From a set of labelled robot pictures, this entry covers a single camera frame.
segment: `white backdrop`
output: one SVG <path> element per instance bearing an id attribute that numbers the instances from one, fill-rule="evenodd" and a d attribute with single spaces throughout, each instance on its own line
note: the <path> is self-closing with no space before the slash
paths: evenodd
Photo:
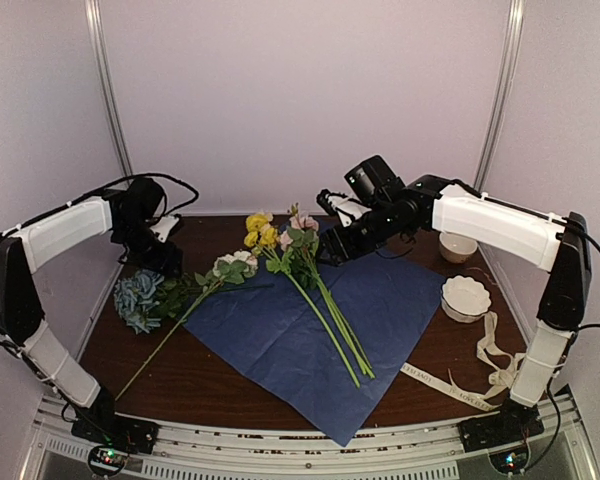
<path id="1" fill-rule="evenodd" d="M 0 231 L 120 175 L 83 0 L 0 0 Z M 75 354 L 116 267 L 98 238 L 36 275 L 52 329 Z M 0 480 L 16 478 L 42 388 L 0 349 Z"/>
<path id="2" fill-rule="evenodd" d="M 316 210 L 322 188 L 344 190 L 376 153 L 406 182 L 473 180 L 508 0 L 101 8 L 131 163 L 199 187 L 188 213 Z"/>
<path id="3" fill-rule="evenodd" d="M 518 69 L 486 190 L 541 211 L 583 214 L 600 242 L 600 1 L 527 2 Z M 600 322 L 600 257 L 585 322 Z M 497 253 L 525 330 L 547 275 Z M 586 330 L 557 384 L 569 382 L 600 461 L 600 331 Z"/>

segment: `blue cloth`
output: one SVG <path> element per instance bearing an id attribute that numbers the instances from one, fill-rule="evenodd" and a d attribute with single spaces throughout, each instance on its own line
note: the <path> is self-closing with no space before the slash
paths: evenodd
<path id="1" fill-rule="evenodd" d="M 408 260 L 367 255 L 321 266 L 324 282 L 362 343 L 376 375 L 354 385 L 320 320 L 282 274 L 261 262 L 250 285 L 273 288 L 212 295 L 187 330 L 245 377 L 293 406 L 345 446 L 371 414 L 415 348 L 440 304 L 443 277 Z M 311 291 L 340 344 L 346 346 L 319 291 Z"/>

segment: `dark wood surface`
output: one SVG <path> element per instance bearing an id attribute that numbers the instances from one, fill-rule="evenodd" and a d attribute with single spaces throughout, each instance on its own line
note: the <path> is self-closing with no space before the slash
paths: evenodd
<path id="1" fill-rule="evenodd" d="M 243 236 L 244 217 L 191 217 L 174 241 L 185 252 L 185 271 L 206 272 L 217 256 L 241 248 Z M 521 334 L 481 255 L 476 253 L 464 265 L 452 265 L 440 256 L 436 233 L 420 232 L 417 240 L 409 260 L 447 277 L 462 274 L 484 283 L 491 292 L 491 310 L 499 316 L 498 345 L 510 353 L 524 351 Z M 400 251 L 403 247 L 394 244 L 392 248 Z M 118 317 L 109 298 L 81 363 L 115 395 L 171 325 L 164 322 L 150 335 L 136 335 Z M 409 362 L 443 379 L 451 369 L 461 388 L 486 392 L 491 372 L 475 356 L 483 329 L 482 322 L 459 324 L 438 309 Z M 174 334 L 117 408 L 121 413 L 199 425 L 313 429 L 292 407 L 242 377 L 184 328 Z M 407 425 L 476 413 L 474 408 L 398 374 L 365 426 Z"/>

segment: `white bowl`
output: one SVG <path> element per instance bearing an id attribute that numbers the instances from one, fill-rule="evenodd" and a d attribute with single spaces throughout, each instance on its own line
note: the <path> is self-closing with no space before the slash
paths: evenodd
<path id="1" fill-rule="evenodd" d="M 464 263 L 478 249 L 478 242 L 454 233 L 440 234 L 440 254 L 451 263 Z"/>
<path id="2" fill-rule="evenodd" d="M 456 322 L 476 322 L 490 306 L 489 292 L 473 278 L 458 275 L 442 285 L 442 309 Z"/>

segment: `pink flower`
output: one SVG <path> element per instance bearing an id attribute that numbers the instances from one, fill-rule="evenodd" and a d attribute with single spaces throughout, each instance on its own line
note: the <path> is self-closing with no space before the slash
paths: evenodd
<path id="1" fill-rule="evenodd" d="M 312 228 L 317 232 L 320 228 L 320 224 L 315 218 L 310 217 L 307 214 L 299 214 L 291 217 L 291 228 L 297 230 L 307 230 Z"/>
<path id="2" fill-rule="evenodd" d="M 282 248 L 282 251 L 286 252 L 287 248 L 289 248 L 289 245 L 291 245 L 293 243 L 293 240 L 291 240 L 291 237 L 289 236 L 289 232 L 287 232 L 285 230 L 282 233 L 282 235 L 280 235 L 278 242 L 280 243 L 280 248 Z"/>

